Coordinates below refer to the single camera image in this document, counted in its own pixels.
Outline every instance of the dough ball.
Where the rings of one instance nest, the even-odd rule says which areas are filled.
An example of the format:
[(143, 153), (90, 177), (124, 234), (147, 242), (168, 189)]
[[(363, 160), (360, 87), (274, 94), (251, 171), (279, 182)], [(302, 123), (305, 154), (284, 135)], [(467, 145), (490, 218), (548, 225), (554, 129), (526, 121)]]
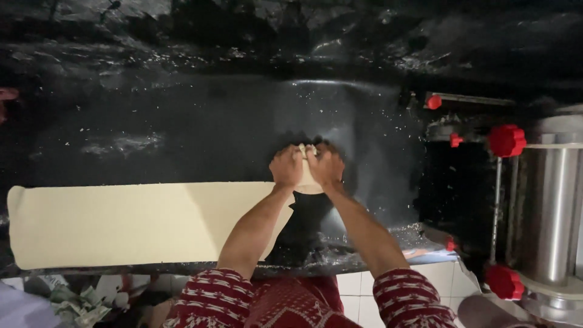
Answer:
[[(308, 159), (305, 154), (305, 145), (300, 144), (299, 147), (301, 150), (301, 156), (303, 158), (302, 167), (304, 172), (301, 176), (300, 183), (297, 185), (295, 191), (307, 195), (321, 194), (324, 191), (322, 190), (322, 187), (316, 181), (314, 181), (314, 178), (312, 177), (312, 173), (310, 172), (310, 166), (308, 165)], [(315, 147), (312, 147), (312, 150), (314, 151), (314, 155), (318, 154)]]

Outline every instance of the red plastic knob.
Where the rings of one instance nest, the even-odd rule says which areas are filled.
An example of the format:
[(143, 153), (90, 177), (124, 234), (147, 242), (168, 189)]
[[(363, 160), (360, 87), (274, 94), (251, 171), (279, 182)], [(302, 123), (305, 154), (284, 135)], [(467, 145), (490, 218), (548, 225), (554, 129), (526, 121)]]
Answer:
[(426, 105), (429, 109), (438, 109), (441, 106), (441, 97), (432, 95), (427, 99)]
[(450, 145), (452, 148), (457, 148), (457, 147), (459, 147), (459, 143), (460, 143), (460, 142), (463, 142), (463, 138), (462, 138), (462, 137), (460, 137), (460, 136), (459, 136), (457, 133), (455, 133), (455, 132), (452, 132), (452, 133), (449, 135), (449, 145)]
[(522, 153), (526, 146), (524, 130), (515, 124), (493, 127), (488, 136), (490, 149), (498, 157), (512, 157)]
[(496, 264), (488, 268), (486, 282), (490, 290), (501, 299), (517, 301), (524, 293), (524, 285), (518, 273), (505, 266)]
[(458, 245), (456, 245), (454, 242), (454, 238), (452, 236), (447, 236), (447, 240), (445, 241), (445, 250), (451, 252), (457, 247)]

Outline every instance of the red patterned sleeve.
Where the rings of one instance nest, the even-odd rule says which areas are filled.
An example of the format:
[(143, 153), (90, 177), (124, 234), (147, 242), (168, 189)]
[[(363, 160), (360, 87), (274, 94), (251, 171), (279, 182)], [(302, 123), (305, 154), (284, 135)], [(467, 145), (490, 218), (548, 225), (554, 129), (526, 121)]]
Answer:
[(243, 327), (253, 297), (249, 280), (231, 269), (192, 275), (164, 328)]
[(417, 271), (385, 272), (374, 281), (373, 295), (387, 327), (455, 328), (454, 312), (440, 304), (436, 289)]

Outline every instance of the dough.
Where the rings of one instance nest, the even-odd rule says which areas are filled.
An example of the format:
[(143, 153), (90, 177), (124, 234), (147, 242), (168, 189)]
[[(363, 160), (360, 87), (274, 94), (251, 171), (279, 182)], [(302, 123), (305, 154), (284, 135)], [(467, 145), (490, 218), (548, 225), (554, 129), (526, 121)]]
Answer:
[[(10, 246), (23, 270), (216, 261), (235, 223), (272, 182), (13, 187)], [(269, 245), (293, 210), (286, 201)]]
[[(314, 181), (314, 178), (312, 177), (312, 173), (310, 172), (310, 166), (308, 165), (308, 159), (305, 154), (305, 146), (304, 144), (300, 144), (299, 147), (301, 150), (301, 155), (304, 158), (301, 163), (303, 168), (303, 174), (301, 176), (300, 183), (294, 190), (297, 191), (298, 193), (308, 195), (321, 194), (324, 191), (322, 190), (322, 187), (316, 181)], [(313, 147), (312, 150), (314, 151), (314, 155), (317, 155), (316, 148)]]

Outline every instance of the red patterned shirt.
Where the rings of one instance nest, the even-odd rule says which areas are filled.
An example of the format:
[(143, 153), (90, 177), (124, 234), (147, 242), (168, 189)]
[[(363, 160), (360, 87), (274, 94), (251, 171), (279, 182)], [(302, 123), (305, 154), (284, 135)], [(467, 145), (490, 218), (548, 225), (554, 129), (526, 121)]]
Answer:
[[(375, 280), (373, 294), (387, 327), (455, 328), (453, 311), (414, 270), (387, 271)], [(251, 283), (216, 269), (190, 277), (164, 327), (358, 327), (342, 313), (335, 277)]]

